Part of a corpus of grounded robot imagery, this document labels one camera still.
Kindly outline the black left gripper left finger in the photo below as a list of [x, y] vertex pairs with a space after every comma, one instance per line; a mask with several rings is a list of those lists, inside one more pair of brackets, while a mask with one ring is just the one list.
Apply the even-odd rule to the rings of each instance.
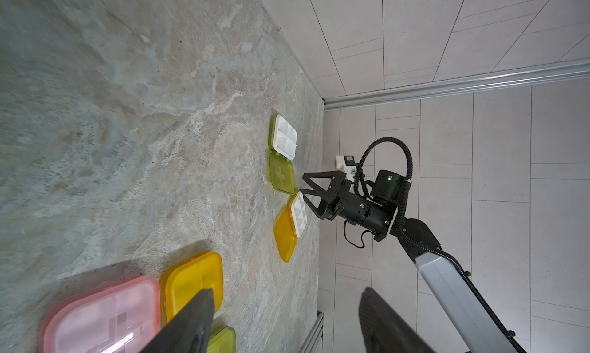
[[214, 292], [203, 289], [141, 350], [141, 353], [206, 352], [215, 314]]

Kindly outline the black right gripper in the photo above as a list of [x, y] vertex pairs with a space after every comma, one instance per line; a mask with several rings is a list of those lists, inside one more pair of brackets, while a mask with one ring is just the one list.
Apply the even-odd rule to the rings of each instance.
[[339, 216], [365, 228], [376, 242], [385, 239], [399, 206], [398, 175], [377, 176], [366, 198], [350, 192], [353, 182], [338, 170], [304, 173], [303, 180], [304, 202], [318, 219], [332, 221]]

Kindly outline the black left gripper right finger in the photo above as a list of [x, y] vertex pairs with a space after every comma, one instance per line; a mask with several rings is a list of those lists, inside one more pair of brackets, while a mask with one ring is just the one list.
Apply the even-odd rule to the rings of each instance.
[[370, 287], [362, 293], [358, 316], [366, 352], [434, 353]]

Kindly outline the small yellow pillbox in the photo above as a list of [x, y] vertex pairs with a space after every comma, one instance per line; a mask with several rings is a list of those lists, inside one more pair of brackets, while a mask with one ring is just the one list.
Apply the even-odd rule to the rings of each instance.
[[223, 259], [205, 251], [170, 267], [161, 277], [161, 320], [169, 323], [201, 290], [214, 293], [215, 311], [224, 299]]

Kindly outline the pink pillbox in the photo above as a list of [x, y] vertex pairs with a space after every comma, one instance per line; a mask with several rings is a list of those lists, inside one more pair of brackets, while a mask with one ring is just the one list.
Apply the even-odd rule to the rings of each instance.
[[40, 352], [140, 352], [160, 331], [160, 286], [135, 276], [65, 302], [44, 321]]

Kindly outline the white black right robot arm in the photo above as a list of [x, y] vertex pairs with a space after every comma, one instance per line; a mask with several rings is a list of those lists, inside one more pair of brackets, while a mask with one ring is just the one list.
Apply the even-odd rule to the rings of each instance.
[[340, 170], [304, 173], [308, 185], [302, 189], [304, 201], [318, 219], [341, 217], [345, 224], [364, 228], [377, 242], [387, 235], [396, 237], [470, 352], [522, 352], [516, 334], [493, 312], [471, 281], [470, 272], [443, 250], [425, 222], [406, 216], [413, 178], [409, 147], [398, 138], [384, 137], [369, 145], [365, 154], [384, 143], [402, 149], [405, 175], [381, 170], [375, 181], [367, 181], [366, 159], [362, 158], [352, 179]]

